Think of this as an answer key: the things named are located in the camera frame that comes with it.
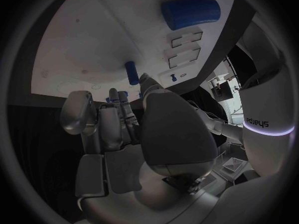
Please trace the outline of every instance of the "sharp logo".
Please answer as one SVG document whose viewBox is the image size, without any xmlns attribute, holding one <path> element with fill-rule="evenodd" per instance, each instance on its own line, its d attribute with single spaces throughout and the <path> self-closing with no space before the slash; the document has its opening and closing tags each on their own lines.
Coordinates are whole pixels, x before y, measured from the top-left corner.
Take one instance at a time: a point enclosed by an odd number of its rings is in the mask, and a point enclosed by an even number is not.
<svg viewBox="0 0 299 224">
<path fill-rule="evenodd" d="M 254 120 L 252 118 L 246 118 L 246 121 L 248 123 L 252 123 L 252 124 L 255 124 L 255 125 L 259 125 L 261 127 L 269 127 L 269 122 L 268 121 L 259 121 L 259 120 Z"/>
</svg>

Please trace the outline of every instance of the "cable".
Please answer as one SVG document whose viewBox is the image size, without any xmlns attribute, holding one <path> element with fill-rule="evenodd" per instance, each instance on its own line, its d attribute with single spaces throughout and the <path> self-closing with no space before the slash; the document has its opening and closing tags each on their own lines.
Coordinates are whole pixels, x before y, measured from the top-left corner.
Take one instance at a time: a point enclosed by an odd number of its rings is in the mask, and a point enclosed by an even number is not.
<svg viewBox="0 0 299 224">
<path fill-rule="evenodd" d="M 187 102 L 188 102 L 188 103 L 193 103 L 193 104 L 195 104 L 196 107 L 197 107 L 198 109 L 202 110 L 200 107 L 198 107 L 198 105 L 197 105 L 194 101 L 188 100 Z M 209 114 L 209 115 L 215 116 L 216 118 L 218 118 L 218 119 L 220 119 L 220 120 L 222 120 L 222 121 L 224 121 L 224 122 L 228 122 L 228 123 L 234 124 L 234 125 L 236 125 L 236 126 L 241 125 L 241 124 L 236 124 L 236 123 L 232 123 L 232 122 L 226 121 L 226 120 L 224 120 L 224 119 L 221 119 L 221 118 L 219 118 L 217 115 L 215 115 L 215 114 L 213 114 L 213 113 L 211 113 L 211 112 L 207 112 L 207 111 L 204 111 L 204 112 L 207 113 L 207 114 Z"/>
</svg>

